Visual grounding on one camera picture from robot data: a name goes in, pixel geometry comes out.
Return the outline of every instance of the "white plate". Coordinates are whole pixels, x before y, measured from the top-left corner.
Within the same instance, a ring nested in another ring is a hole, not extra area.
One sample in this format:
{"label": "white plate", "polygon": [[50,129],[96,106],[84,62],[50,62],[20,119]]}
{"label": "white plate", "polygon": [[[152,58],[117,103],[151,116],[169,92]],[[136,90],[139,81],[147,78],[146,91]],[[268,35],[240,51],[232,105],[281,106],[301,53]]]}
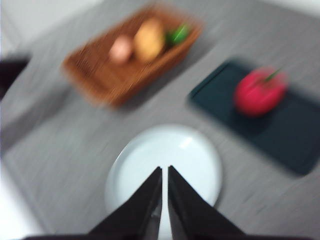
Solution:
{"label": "white plate", "polygon": [[122,150],[105,185],[107,213],[121,206],[156,167],[162,168],[162,213],[159,239],[172,239],[168,212],[168,166],[174,166],[211,206],[218,198],[222,167],[212,144],[198,131],[182,125],[148,129]]}

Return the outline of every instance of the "red tomato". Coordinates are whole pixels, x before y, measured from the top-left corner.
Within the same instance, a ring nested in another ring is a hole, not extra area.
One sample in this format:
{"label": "red tomato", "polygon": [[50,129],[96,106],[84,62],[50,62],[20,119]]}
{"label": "red tomato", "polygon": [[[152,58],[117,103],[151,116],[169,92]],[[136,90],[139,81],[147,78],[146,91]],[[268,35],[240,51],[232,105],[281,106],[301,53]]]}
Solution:
{"label": "red tomato", "polygon": [[287,76],[283,72],[275,73],[272,68],[258,68],[250,72],[237,85],[234,92],[234,104],[239,112],[249,117],[266,114],[284,97]]}

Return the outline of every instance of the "table surface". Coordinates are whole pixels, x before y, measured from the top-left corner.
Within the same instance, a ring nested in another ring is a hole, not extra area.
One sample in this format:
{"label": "table surface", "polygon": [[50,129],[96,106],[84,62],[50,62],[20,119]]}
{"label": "table surface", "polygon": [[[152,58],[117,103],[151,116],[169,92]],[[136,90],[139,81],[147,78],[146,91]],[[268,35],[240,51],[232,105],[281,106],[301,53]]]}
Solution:
{"label": "table surface", "polygon": [[95,108],[61,71],[74,48],[147,0],[107,0],[21,50],[32,53],[1,103],[2,163],[48,233],[86,233],[106,217],[104,188],[123,147],[155,125],[204,133],[223,164],[216,208],[250,234],[320,237],[320,166],[293,175],[187,102],[229,57],[283,67],[320,95],[320,21],[255,0],[171,0],[205,22],[187,58],[122,108]]}

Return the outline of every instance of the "green pepper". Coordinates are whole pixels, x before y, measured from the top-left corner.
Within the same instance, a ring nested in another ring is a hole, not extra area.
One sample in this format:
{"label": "green pepper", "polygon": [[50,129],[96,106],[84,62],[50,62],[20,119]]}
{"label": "green pepper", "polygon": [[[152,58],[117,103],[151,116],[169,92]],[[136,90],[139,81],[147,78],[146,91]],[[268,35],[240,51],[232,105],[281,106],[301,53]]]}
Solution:
{"label": "green pepper", "polygon": [[177,30],[169,32],[167,34],[167,39],[172,45],[177,45],[186,40],[189,35],[189,27],[186,24],[183,24],[178,27]]}

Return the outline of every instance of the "wicker basket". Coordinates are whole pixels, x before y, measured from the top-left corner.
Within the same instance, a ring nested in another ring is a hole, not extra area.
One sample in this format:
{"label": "wicker basket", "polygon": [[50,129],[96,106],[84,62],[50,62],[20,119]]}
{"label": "wicker basket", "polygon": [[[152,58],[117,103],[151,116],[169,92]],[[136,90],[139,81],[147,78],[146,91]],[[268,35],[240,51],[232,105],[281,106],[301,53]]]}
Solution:
{"label": "wicker basket", "polygon": [[[109,61],[108,53],[115,39],[121,34],[134,37],[141,24],[151,17],[159,19],[166,30],[187,23],[190,34],[184,42],[167,49],[151,63],[142,63],[134,56],[123,65]],[[62,66],[91,103],[117,107],[182,61],[201,32],[202,24],[171,6],[148,5],[76,49],[65,58]]]}

